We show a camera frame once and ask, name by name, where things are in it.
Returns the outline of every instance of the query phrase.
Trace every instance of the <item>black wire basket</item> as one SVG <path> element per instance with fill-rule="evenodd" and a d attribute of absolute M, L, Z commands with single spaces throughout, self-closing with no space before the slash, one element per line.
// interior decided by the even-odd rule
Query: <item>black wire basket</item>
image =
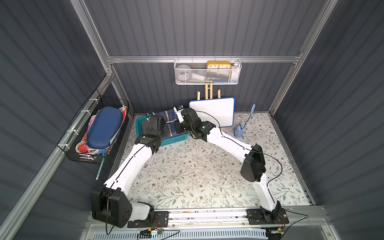
<path fill-rule="evenodd" d="M 98 96 L 96 99 L 93 99 L 94 101 L 91 106 L 89 107 L 88 111 L 84 114 L 84 116 L 80 119 L 77 126 L 74 128 L 74 130 L 71 131 L 71 135 L 66 142 L 66 144 L 59 145 L 58 147 L 64 151 L 65 155 L 69 158 L 71 161 L 75 162 L 88 162 L 88 163 L 95 163 L 95 164 L 101 164 L 104 160 L 104 165 L 108 164 L 108 162 L 114 161 L 116 157 L 117 151 L 114 151 L 115 147 L 119 147 L 119 144 L 116 144 L 117 142 L 121 142 L 121 138 L 124 135 L 124 132 L 127 128 L 129 117 L 128 114 L 117 133 L 114 141 L 108 148 L 108 151 L 103 156 L 99 155 L 92 155 L 92 154 L 86 154 L 86 153 L 78 153 L 76 152 L 76 145 L 81 142 L 82 138 L 87 132 L 88 123 L 91 118 L 91 116 L 97 114 L 99 110 L 101 110 L 103 107 L 110 106 L 114 108 L 121 108 L 123 105 L 129 107 L 129 103 L 127 100 L 124 99 L 118 99 L 118 98 L 112 98 L 108 96 Z"/>

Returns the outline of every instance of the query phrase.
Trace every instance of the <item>whiteboard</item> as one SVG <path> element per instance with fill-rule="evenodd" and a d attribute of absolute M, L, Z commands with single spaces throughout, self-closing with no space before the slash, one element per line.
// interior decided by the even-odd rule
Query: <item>whiteboard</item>
<path fill-rule="evenodd" d="M 235 113 L 235 99 L 234 98 L 217 98 L 195 100 L 189 102 L 189 107 L 195 111 L 206 112 L 215 117 L 220 127 L 230 127 L 233 125 L 233 117 Z M 202 122 L 210 121 L 218 127 L 217 121 L 211 116 L 196 112 Z"/>

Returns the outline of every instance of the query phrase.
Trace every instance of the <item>floral table mat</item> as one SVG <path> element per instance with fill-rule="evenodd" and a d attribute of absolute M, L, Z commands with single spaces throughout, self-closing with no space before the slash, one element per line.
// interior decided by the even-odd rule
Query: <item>floral table mat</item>
<path fill-rule="evenodd" d="M 233 129 L 249 114 L 235 114 Z M 136 139 L 136 122 L 132 126 L 122 164 Z M 269 187 L 281 205 L 309 205 L 267 113 L 255 113 L 246 125 L 243 137 L 247 144 L 259 144 L 265 153 L 279 159 L 282 174 Z M 272 179 L 280 164 L 265 156 L 267 177 Z M 241 163 L 227 151 L 203 140 L 186 141 L 160 147 L 144 164 L 129 191 L 130 201 L 147 202 L 156 209 L 254 207 L 260 201 L 253 186 L 240 175 Z"/>

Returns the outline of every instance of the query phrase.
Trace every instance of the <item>yellow clock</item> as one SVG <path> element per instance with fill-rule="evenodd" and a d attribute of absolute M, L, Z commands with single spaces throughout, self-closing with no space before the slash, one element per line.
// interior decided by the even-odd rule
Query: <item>yellow clock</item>
<path fill-rule="evenodd" d="M 229 61 L 208 61 L 207 69 L 228 69 L 231 68 L 231 63 Z"/>

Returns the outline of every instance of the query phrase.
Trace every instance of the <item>wooden easel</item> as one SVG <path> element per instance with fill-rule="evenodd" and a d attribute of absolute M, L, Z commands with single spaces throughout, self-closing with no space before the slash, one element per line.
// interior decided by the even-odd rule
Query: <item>wooden easel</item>
<path fill-rule="evenodd" d="M 208 99 L 208 89 L 209 89 L 209 99 L 213 99 L 213 83 L 210 83 L 208 87 L 208 83 L 205 84 L 205 99 Z M 217 90 L 217 98 L 221 98 L 221 90 Z M 197 100 L 200 100 L 200 92 L 197 92 Z"/>

